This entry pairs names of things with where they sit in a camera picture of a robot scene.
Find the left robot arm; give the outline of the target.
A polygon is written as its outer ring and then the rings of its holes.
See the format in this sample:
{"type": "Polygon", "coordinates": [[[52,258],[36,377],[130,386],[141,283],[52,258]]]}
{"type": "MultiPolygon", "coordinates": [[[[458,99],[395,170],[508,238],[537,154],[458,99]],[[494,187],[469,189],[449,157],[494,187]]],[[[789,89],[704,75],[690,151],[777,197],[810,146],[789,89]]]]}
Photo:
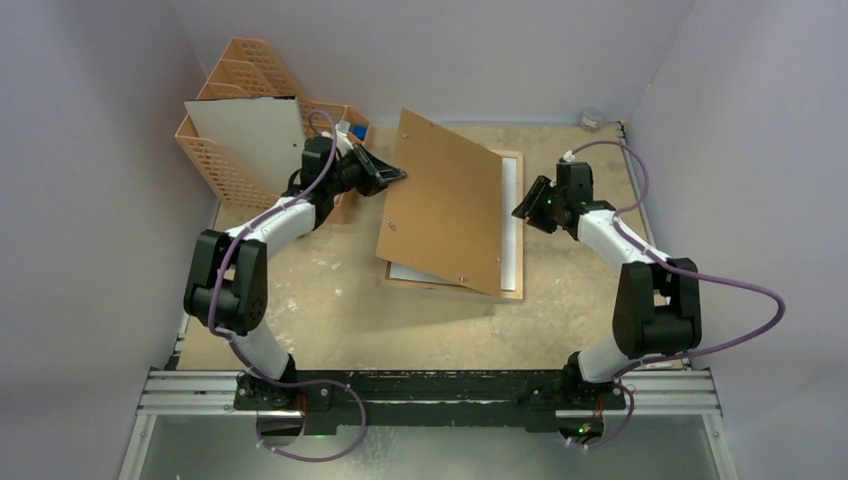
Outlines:
{"type": "Polygon", "coordinates": [[[240,227],[207,229],[197,238],[183,296],[187,315],[223,339],[247,374],[261,380],[259,395],[272,408],[297,399],[301,382],[292,356],[279,346],[265,320],[268,265],[293,240],[322,226],[338,195],[374,196],[405,179],[358,144],[334,136],[306,141],[301,166],[269,209],[240,227]]]}

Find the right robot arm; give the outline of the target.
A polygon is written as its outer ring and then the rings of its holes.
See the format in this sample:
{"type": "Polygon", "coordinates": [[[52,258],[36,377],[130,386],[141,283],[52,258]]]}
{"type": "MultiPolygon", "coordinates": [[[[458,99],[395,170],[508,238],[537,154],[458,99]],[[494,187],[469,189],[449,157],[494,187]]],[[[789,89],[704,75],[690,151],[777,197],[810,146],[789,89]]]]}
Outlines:
{"type": "Polygon", "coordinates": [[[546,233],[566,231],[590,248],[618,275],[612,333],[571,355],[561,381],[564,399],[584,407],[601,384],[643,359],[671,357],[702,340],[697,267],[643,243],[606,200],[594,196],[591,167],[585,162],[556,166],[556,176],[538,176],[512,214],[546,233]]]}

